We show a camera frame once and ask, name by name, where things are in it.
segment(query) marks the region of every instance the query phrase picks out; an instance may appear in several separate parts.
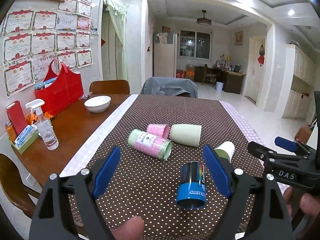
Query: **silver screw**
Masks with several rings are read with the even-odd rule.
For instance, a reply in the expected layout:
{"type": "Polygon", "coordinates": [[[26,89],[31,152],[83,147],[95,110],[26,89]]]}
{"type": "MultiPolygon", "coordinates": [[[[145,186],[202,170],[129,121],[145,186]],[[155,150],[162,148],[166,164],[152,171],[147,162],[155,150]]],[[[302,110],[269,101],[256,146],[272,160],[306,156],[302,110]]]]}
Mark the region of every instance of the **silver screw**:
{"type": "Polygon", "coordinates": [[[57,174],[52,173],[52,174],[50,174],[49,179],[54,180],[54,179],[56,179],[57,177],[58,177],[57,174]]]}
{"type": "Polygon", "coordinates": [[[274,177],[272,174],[270,174],[270,173],[268,173],[266,177],[267,177],[268,180],[273,180],[273,179],[275,178],[275,177],[274,177]]]}
{"type": "Polygon", "coordinates": [[[83,169],[83,170],[81,170],[80,173],[81,173],[82,175],[87,175],[87,174],[89,174],[89,172],[90,172],[89,169],[83,169]]]}
{"type": "Polygon", "coordinates": [[[235,174],[242,175],[243,174],[243,170],[237,168],[237,169],[235,169],[235,174]]]}

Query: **white label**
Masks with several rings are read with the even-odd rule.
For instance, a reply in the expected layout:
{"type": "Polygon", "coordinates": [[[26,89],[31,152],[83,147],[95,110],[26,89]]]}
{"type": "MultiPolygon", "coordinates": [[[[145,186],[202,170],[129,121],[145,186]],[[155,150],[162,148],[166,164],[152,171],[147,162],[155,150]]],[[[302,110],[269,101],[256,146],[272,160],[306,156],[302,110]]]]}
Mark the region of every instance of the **white label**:
{"type": "Polygon", "coordinates": [[[137,143],[140,143],[144,146],[150,147],[152,146],[152,143],[155,141],[155,139],[158,136],[153,135],[151,133],[147,133],[147,132],[142,132],[136,139],[137,143]]]}

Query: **spray bottle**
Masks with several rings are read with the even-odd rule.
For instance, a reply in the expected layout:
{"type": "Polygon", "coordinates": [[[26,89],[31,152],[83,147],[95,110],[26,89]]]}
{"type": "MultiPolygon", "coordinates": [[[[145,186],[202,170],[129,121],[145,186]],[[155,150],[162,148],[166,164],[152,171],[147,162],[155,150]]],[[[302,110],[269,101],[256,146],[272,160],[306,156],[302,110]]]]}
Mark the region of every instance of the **spray bottle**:
{"type": "Polygon", "coordinates": [[[29,107],[31,112],[33,112],[33,110],[36,111],[38,120],[35,125],[38,127],[45,146],[52,151],[59,146],[59,141],[53,131],[50,120],[42,114],[41,106],[43,105],[44,101],[42,99],[36,99],[27,103],[26,108],[29,107]]]}

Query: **gray cloth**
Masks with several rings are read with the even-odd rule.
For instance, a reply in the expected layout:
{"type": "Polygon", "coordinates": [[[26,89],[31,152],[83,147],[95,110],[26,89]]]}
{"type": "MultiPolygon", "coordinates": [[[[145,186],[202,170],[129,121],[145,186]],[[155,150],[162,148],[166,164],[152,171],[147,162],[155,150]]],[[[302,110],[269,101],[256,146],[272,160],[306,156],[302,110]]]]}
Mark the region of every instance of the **gray cloth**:
{"type": "Polygon", "coordinates": [[[192,98],[198,98],[198,87],[189,79],[151,77],[144,83],[140,94],[177,96],[185,92],[192,98]]]}

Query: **human hand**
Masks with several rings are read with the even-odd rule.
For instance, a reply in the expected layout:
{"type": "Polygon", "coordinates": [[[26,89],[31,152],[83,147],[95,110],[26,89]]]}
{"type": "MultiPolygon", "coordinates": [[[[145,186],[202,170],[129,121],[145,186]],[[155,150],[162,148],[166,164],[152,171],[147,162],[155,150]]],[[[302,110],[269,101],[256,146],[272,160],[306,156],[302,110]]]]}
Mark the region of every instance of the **human hand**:
{"type": "MultiPolygon", "coordinates": [[[[292,215],[292,205],[290,203],[292,199],[292,194],[293,188],[289,187],[285,190],[283,195],[290,216],[292,215]]],[[[297,234],[298,239],[302,238],[305,235],[305,233],[310,229],[311,225],[320,213],[320,198],[319,196],[313,196],[310,193],[305,193],[300,199],[299,206],[302,212],[306,215],[310,215],[311,218],[306,227],[297,234]]]]}
{"type": "Polygon", "coordinates": [[[139,240],[144,232],[144,221],[141,217],[130,218],[112,234],[116,240],[139,240]]]}

